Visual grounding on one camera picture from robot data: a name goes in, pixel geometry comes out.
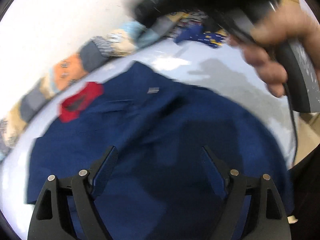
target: patterned fabric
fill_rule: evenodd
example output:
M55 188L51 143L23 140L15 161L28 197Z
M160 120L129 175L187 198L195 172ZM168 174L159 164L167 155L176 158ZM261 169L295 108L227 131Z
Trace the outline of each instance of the patterned fabric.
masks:
M201 11L177 12L160 17L150 29L130 21L104 37L93 37L77 53L50 68L0 120L0 161L15 147L32 118L57 93L103 66L110 57L125 57L165 36L176 38L184 28L201 24L206 17Z

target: red cloth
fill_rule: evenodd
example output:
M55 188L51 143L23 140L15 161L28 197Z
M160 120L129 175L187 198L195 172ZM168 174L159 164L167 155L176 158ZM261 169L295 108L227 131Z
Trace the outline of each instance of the red cloth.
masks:
M67 98L60 105L59 119L61 122L70 122L77 119L84 109L86 109L98 96L103 94L103 85L96 82L87 82L84 89L79 93ZM77 101L81 101L75 110L70 110Z

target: black cable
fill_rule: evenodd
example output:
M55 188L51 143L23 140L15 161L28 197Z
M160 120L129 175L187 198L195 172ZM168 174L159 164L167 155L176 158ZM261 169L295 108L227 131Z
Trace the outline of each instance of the black cable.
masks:
M298 132L297 132L296 121L294 119L293 106L292 106L291 96L290 96L290 92L289 92L289 88L288 88L287 83L284 83L283 87L284 87L285 93L286 93L287 98L288 98L290 118L291 118L291 122L292 122L292 128L293 128L293 133L294 133L295 143L296 143L295 149L294 149L293 163L292 163L292 165L294 165L294 162L295 162L296 157L297 157L297 151L298 151Z

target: silver screw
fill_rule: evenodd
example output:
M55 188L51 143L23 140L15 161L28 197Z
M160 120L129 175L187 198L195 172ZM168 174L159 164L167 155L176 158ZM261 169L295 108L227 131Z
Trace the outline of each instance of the silver screw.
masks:
M263 177L265 180L270 180L270 179L271 179L271 177L270 177L269 174L263 174L262 177Z
M239 175L239 171L237 171L237 170L231 170L231 171L230 171L230 174L233 175L233 176L238 176L238 175Z
M56 176L50 175L50 176L48 177L48 181L53 181L55 178L56 178Z
M81 170L81 171L79 171L79 175L80 176L85 176L85 175L87 175L87 171L86 170Z

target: navy blue fabric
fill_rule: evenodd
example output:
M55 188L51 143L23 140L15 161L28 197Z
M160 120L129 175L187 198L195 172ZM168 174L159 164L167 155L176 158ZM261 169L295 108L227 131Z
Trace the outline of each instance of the navy blue fabric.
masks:
M218 172L203 155L202 146L208 145L232 169L253 177L270 174L287 212L292 211L291 182L279 147L241 106L138 62L103 86L104 94L78 119L56 119L36 140L28 203L36 201L49 175L75 175L115 145L117 165L95 200L113 239L204 239L225 197ZM154 87L159 92L148 94Z

